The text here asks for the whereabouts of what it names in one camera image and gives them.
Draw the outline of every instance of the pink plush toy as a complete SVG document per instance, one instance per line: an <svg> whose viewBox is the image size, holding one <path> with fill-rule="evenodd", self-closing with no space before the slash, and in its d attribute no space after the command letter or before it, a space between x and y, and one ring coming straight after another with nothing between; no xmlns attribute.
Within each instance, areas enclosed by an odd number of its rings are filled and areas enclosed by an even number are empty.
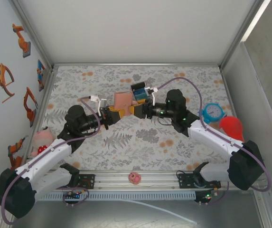
<svg viewBox="0 0 272 228"><path fill-rule="evenodd" d="M42 131L37 132L32 138L32 146L34 151L31 152L31 156L36 157L42 153L48 146L52 144L54 137L49 128L46 127Z"/></svg>
<svg viewBox="0 0 272 228"><path fill-rule="evenodd" d="M132 183L132 184L139 184L141 181L141 175L136 173L136 172L131 172L128 175L128 180Z"/></svg>

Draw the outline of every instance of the floral tablecloth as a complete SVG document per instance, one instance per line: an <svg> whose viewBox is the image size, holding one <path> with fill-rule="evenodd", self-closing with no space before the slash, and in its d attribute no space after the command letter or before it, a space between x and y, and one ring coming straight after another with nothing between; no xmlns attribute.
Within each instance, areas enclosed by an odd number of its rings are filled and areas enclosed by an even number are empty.
<svg viewBox="0 0 272 228"><path fill-rule="evenodd" d="M219 103L228 115L231 107L219 68L181 66L60 66L50 95L42 126L54 136L63 129L68 109L81 104L80 97L104 95L113 105L114 93L130 90L132 84L144 81L147 86L160 86L173 77L187 77L194 82L204 105ZM187 108L197 114L199 98L192 85L176 80L156 93L156 102L165 102L170 89L180 89ZM95 103L87 101L94 109ZM84 141L81 147L60 163L70 163L81 170L193 170L202 162L224 163L217 152L201 142L177 133L172 126L163 126L157 118L122 118L118 123Z"/></svg>

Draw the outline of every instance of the blue clock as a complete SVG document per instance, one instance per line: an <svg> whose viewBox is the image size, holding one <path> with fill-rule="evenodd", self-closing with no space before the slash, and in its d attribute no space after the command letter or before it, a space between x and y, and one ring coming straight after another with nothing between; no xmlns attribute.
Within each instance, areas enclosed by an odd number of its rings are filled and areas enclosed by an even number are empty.
<svg viewBox="0 0 272 228"><path fill-rule="evenodd" d="M207 124L218 122L224 116L224 114L225 113L220 105L216 103L209 103L205 106L204 110L202 110L204 122Z"/></svg>

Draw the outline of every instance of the clock face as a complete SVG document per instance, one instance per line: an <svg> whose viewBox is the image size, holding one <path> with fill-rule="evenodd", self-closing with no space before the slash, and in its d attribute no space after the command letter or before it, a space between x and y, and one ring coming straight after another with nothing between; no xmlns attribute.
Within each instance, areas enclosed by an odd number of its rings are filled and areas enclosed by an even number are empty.
<svg viewBox="0 0 272 228"><path fill-rule="evenodd" d="M214 117L214 118L218 118L218 117L221 117L221 114L222 114L222 110L219 106L217 105L209 105L207 108L206 108L206 112L209 116L211 117Z"/></svg>

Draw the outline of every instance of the white cable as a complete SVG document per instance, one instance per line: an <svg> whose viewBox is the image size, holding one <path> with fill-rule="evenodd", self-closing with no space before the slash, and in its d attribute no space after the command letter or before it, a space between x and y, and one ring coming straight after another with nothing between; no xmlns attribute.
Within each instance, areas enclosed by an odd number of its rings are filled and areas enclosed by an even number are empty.
<svg viewBox="0 0 272 228"><path fill-rule="evenodd" d="M195 221L192 221L192 220L190 220L190 219L187 219L186 217L183 217L183 216L181 216L181 215L175 214L174 212L171 212L171 211L169 211L169 210L165 210L165 209L163 209L163 208L155 207L155 206L150 205L150 204L147 204L147 203L142 203L142 202L133 201L133 200L127 200L127 199L125 199L125 200L124 200L124 199L122 199L122 200L119 199L118 201L129 202L129 203L137 203L137 204L141 204L141 205L143 205L143 206L147 206L147 207L150 207L150 208L154 208L154 209L157 209L157 210L161 210L161 211L163 211L163 212L169 213L169 214L171 214L171 215L173 215L173 216L176 216L176 217L181 218L181 219L183 219L183 220L185 220L185 221L187 221L187 222L190 222L190 223L193 223L193 224L197 225L197 223L196 223Z"/></svg>

